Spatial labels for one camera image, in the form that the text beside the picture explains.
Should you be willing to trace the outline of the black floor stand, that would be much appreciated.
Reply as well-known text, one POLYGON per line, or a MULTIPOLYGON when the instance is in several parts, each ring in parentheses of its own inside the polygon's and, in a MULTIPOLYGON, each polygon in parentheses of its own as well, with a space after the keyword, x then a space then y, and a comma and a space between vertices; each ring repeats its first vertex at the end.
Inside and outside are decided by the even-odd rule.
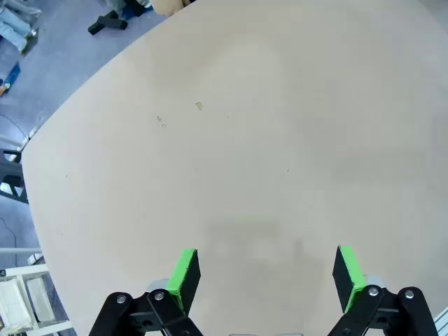
POLYGON ((104 28, 112 28, 112 29, 119 29, 119 30, 126 30, 127 28, 127 22, 124 20, 121 20, 119 18, 119 15, 117 12, 112 10, 111 12, 107 13, 106 15, 100 15, 97 18, 97 21, 93 24, 91 24, 88 27, 88 32, 91 35, 95 35, 99 33, 104 28))

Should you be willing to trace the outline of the aluminium profile rail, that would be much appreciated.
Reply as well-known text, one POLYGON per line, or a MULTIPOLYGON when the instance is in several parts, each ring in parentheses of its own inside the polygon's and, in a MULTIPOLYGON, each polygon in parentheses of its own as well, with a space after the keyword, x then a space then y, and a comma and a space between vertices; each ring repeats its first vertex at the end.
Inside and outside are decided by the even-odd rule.
POLYGON ((438 336, 448 336, 448 307, 434 318, 438 336))

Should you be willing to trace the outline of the white metal shelf frame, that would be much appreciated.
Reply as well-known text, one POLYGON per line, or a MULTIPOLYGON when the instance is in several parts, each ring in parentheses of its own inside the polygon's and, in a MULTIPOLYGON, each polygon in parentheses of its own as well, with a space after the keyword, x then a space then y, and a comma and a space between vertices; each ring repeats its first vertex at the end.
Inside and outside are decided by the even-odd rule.
POLYGON ((73 328, 57 320, 43 276, 45 264, 0 269, 0 336, 59 336, 73 328))

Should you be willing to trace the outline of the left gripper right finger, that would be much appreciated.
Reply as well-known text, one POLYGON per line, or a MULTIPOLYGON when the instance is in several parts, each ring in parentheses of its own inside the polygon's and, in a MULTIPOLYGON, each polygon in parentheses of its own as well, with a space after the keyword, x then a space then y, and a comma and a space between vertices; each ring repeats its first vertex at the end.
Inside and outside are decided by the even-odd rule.
POLYGON ((343 315, 328 336, 438 336, 423 292, 404 287, 398 293, 368 284, 350 246, 338 246, 332 276, 343 315))

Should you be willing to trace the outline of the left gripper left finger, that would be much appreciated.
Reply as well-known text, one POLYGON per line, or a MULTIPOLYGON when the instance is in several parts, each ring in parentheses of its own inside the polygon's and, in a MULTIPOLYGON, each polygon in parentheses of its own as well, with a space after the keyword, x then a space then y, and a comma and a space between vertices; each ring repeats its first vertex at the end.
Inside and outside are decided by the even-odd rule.
POLYGON ((189 317, 200 282, 197 250, 183 250, 167 283, 133 298, 129 293, 110 294, 88 336, 203 336, 189 317))

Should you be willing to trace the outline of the grey plastic stool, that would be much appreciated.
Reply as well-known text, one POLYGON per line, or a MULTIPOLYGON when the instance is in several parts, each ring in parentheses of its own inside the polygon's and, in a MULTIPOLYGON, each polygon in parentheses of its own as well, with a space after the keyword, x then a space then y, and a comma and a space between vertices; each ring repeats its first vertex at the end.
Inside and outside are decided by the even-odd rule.
POLYGON ((0 196, 28 204, 21 159, 20 151, 0 148, 0 196))

